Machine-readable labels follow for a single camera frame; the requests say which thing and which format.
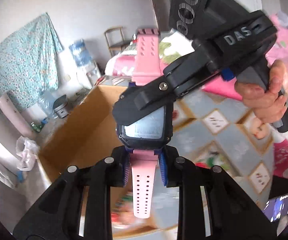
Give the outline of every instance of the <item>watch face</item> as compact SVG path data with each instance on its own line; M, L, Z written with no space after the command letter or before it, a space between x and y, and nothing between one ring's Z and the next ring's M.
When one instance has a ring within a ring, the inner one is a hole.
M164 131L164 121L165 107L162 106L135 123L123 126L123 137L161 139Z

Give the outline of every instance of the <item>teal floral fabric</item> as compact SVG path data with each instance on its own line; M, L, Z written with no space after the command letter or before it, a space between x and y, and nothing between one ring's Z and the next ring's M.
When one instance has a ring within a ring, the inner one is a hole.
M47 89L58 88L57 54L62 46L47 13L0 43L0 97L7 92L19 111Z

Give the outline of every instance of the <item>chair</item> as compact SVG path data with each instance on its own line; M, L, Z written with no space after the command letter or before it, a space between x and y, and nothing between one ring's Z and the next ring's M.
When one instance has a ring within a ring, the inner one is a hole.
M113 27L113 28L110 28L110 29L107 29L105 32L104 32L104 36L105 36L105 40L106 40L106 43L107 43L107 48L109 50L109 52L111 53L111 56L113 57L113 51L115 50L120 50L122 51L124 47L127 47L130 42L132 40L125 40L124 37L123 37L123 33L122 33L122 26L118 26L118 27ZM115 32L115 31L120 31L120 34L121 34L121 38L122 38L122 41L118 42L118 43L115 43L115 44L112 44L110 45L109 42L108 42L108 38L107 38L107 34L108 33L111 33L111 32Z

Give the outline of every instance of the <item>silver bolt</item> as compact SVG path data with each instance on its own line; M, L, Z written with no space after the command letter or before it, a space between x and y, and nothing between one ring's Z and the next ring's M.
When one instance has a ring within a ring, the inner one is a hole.
M214 166L213 167L213 171L216 173L221 173L222 172L222 168L220 166Z
M113 157L106 157L104 161L105 161L105 163L110 164L110 163L114 162L114 158Z
M73 172L75 172L76 170L77 170L77 166L74 166L74 165L72 165L72 166L70 166L70 167L67 168L67 171L68 171L69 173L73 173Z
M183 157L177 157L177 158L175 159L175 161L176 161L177 163L182 164L182 163L185 162L185 159L184 159Z
M158 86L160 88L160 90L165 91L168 89L168 84L165 82L160 83L160 85Z

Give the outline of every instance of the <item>smartphone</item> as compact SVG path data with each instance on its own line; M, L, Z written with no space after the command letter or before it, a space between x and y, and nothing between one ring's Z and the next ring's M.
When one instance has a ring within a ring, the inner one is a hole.
M271 222L288 215L288 194L268 200L263 212Z

